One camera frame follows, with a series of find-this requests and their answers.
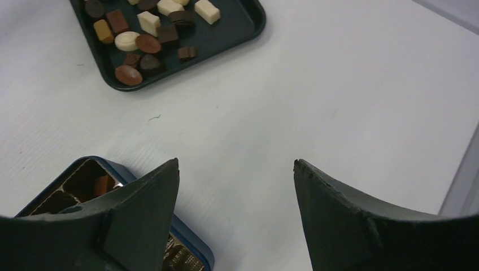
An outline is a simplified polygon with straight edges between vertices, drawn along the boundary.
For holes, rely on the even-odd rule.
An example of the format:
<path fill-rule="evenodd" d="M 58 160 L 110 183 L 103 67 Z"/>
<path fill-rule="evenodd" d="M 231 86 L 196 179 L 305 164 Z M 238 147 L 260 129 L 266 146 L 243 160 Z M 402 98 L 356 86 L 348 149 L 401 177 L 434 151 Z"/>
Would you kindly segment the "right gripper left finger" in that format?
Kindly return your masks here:
<path fill-rule="evenodd" d="M 178 159 L 58 214 L 1 218 L 2 270 L 161 270 Z"/>

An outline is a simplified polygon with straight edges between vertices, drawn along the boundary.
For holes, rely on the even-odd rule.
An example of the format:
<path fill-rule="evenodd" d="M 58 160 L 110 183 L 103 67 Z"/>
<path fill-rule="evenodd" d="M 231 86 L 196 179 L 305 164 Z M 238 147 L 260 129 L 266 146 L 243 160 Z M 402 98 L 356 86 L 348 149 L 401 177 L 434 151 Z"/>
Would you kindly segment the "brown rectangular chocolate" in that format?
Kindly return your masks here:
<path fill-rule="evenodd" d="M 104 175 L 98 177 L 94 182 L 93 194 L 94 196 L 101 196 L 111 191 L 114 186 L 115 180 L 111 176 Z"/>

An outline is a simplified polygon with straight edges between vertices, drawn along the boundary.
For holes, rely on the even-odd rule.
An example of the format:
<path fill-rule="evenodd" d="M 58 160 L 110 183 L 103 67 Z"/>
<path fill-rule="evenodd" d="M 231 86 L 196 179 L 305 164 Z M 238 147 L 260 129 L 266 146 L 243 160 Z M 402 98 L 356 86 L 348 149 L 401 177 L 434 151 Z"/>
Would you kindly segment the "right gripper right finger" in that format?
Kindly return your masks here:
<path fill-rule="evenodd" d="M 294 186 L 313 270 L 477 270 L 478 215 L 396 206 L 303 159 Z"/>

